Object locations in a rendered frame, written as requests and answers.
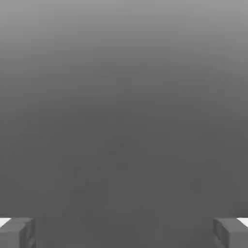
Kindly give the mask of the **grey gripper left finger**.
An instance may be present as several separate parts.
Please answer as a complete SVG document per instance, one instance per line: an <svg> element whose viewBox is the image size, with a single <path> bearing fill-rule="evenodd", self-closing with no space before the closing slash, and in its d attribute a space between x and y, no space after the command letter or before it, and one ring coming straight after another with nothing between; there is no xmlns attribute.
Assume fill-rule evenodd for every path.
<svg viewBox="0 0 248 248"><path fill-rule="evenodd" d="M10 218L0 227L0 248L36 248L36 220Z"/></svg>

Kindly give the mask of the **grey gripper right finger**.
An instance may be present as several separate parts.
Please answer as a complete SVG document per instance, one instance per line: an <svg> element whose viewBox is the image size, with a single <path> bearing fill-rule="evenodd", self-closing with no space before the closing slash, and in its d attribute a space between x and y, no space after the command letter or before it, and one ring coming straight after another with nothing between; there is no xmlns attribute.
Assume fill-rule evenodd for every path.
<svg viewBox="0 0 248 248"><path fill-rule="evenodd" d="M214 218L217 248L248 248L248 217Z"/></svg>

